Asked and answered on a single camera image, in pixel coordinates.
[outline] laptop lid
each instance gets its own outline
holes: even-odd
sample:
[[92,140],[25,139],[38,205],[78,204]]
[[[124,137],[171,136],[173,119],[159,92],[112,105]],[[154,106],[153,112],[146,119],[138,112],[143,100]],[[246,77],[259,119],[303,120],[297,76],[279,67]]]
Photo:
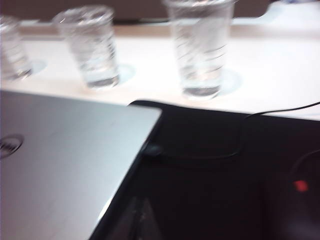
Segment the laptop lid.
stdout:
[[0,92],[1,239],[86,240],[161,111]]

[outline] computer mouse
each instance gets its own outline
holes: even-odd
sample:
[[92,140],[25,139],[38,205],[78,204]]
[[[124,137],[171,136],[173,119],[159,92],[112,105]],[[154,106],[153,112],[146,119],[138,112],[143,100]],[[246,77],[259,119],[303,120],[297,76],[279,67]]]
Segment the computer mouse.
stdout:
[[320,179],[277,173],[264,183],[268,240],[320,240]]

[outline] clear plastic cup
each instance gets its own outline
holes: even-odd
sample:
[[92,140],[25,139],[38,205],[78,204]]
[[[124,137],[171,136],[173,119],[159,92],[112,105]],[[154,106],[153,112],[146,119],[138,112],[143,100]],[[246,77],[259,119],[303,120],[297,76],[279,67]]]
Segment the clear plastic cup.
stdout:
[[18,31],[19,21],[13,16],[0,16],[1,79],[23,79],[32,73]]
[[164,0],[183,93],[211,99],[220,90],[235,0]]
[[62,11],[52,20],[68,41],[91,89],[110,88],[119,81],[113,14],[113,9],[105,5],[85,5]]

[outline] desk mat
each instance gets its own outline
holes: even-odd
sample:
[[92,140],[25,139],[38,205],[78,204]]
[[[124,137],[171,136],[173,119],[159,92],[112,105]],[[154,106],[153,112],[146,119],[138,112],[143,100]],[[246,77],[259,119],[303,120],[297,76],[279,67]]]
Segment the desk mat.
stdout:
[[[152,101],[132,104],[162,109],[150,144],[174,155],[233,151],[247,116]],[[192,169],[190,161],[188,169],[179,168],[166,156],[142,157],[117,210],[125,209],[133,197],[147,198],[166,240],[265,239],[263,182],[272,173],[288,172],[301,155],[320,148],[320,121],[263,115],[246,120],[244,130],[246,145],[240,154],[195,160],[195,166],[205,166],[201,169]],[[316,169],[320,170],[320,160],[308,160],[300,171],[312,174]]]

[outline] table surface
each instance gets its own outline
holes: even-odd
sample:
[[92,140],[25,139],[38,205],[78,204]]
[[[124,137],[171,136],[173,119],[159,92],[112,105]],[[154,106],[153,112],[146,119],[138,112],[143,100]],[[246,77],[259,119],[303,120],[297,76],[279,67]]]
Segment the table surface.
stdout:
[[[169,23],[116,25],[120,83],[85,88],[66,42],[46,23],[25,21],[23,43],[34,74],[1,81],[5,90],[128,105],[150,100],[178,106],[254,113],[320,101],[320,2],[274,2],[258,18],[235,18],[221,93],[190,100],[179,87]],[[320,105],[279,116],[320,120]]]

